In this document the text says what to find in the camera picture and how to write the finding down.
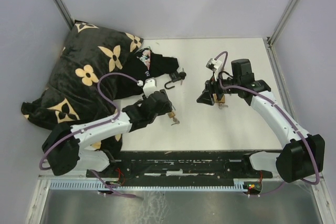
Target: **gray wall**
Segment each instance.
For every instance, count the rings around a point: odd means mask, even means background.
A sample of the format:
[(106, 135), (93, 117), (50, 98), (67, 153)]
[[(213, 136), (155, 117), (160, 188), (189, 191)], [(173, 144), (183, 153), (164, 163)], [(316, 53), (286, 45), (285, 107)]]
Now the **gray wall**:
[(75, 19), (144, 38), (270, 36), (289, 0), (64, 0)]
[(48, 131), (20, 113), (44, 90), (68, 28), (53, 0), (0, 0), (0, 223), (24, 223)]
[(323, 174), (336, 205), (335, 19), (335, 0), (301, 0), (275, 49), (299, 122), (326, 141)]

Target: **black pillow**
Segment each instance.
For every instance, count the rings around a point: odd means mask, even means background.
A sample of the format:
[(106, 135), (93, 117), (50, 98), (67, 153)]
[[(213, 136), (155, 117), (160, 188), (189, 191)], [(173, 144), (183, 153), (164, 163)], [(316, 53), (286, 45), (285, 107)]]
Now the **black pillow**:
[[(22, 104), (23, 115), (50, 130), (64, 121), (78, 124), (112, 115), (115, 107), (98, 93), (97, 82), (106, 73), (119, 72), (142, 42), (128, 33), (76, 23), (46, 90), (39, 99)], [(116, 97), (116, 82), (117, 77), (107, 77), (101, 84), (102, 92), (111, 100)]]

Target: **black cloth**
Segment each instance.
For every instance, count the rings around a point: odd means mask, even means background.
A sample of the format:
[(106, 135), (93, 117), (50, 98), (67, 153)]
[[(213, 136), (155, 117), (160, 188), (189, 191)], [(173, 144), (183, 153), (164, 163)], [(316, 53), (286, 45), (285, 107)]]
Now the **black cloth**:
[[(47, 89), (33, 102), (24, 102), (22, 114), (37, 126), (52, 130), (56, 124), (92, 122), (115, 113), (115, 107), (104, 100), (97, 90), (99, 78), (119, 72), (127, 58), (137, 51), (143, 39), (85, 22), (71, 30), (60, 59), (50, 75)], [(102, 92), (114, 100), (117, 77), (107, 77)], [(108, 138), (103, 148), (121, 148), (121, 139)]]
[[(165, 73), (173, 73), (179, 68), (176, 58), (163, 57), (155, 54), (151, 48), (144, 48), (129, 56), (121, 73), (128, 74), (137, 80), (145, 82), (146, 79), (159, 77)], [(128, 78), (118, 78), (116, 99), (142, 94), (142, 87)]]

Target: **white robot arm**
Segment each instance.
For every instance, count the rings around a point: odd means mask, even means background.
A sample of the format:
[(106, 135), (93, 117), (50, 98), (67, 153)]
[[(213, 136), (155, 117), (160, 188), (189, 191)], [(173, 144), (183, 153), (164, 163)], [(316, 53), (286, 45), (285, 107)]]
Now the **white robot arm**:
[(67, 123), (58, 124), (42, 146), (53, 174), (59, 176), (71, 170), (87, 169), (103, 171), (114, 161), (113, 157), (102, 150), (90, 150), (91, 144), (144, 128), (158, 115), (172, 111), (172, 103), (165, 90), (157, 89), (155, 79), (147, 79), (143, 91), (143, 100), (123, 108), (119, 116), (115, 114), (72, 126)]
[(215, 99), (220, 101), (225, 93), (238, 94), (264, 118), (277, 136), (282, 151), (251, 153), (251, 167), (278, 173), (288, 183), (321, 172), (324, 139), (309, 134), (277, 103), (267, 83), (255, 80), (248, 59), (235, 60), (231, 64), (233, 75), (224, 80), (223, 64), (217, 59), (208, 62), (206, 66), (213, 71), (213, 76), (205, 82), (197, 102), (214, 105)]

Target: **white tabletop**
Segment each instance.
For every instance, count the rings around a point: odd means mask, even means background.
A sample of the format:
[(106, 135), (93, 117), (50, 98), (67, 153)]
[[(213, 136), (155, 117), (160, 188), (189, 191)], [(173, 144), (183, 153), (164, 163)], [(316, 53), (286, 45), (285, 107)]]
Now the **white tabletop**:
[[(230, 62), (247, 58), (251, 61), (256, 80), (263, 79), (272, 88), (278, 101), (279, 91), (261, 38), (248, 39), (160, 39), (146, 40), (154, 53), (177, 57), (180, 69), (187, 73), (181, 86), (167, 90), (176, 108), (179, 125), (171, 126), (167, 115), (159, 116), (146, 128), (123, 135), (124, 151), (202, 151), (202, 150), (262, 150), (281, 148), (276, 136), (263, 118), (237, 95), (226, 95), (228, 108), (219, 109), (196, 103), (204, 83), (212, 76), (205, 67), (210, 58), (226, 50)], [(168, 74), (157, 78), (158, 87), (170, 80)], [(133, 104), (141, 96), (120, 101), (121, 107)]]

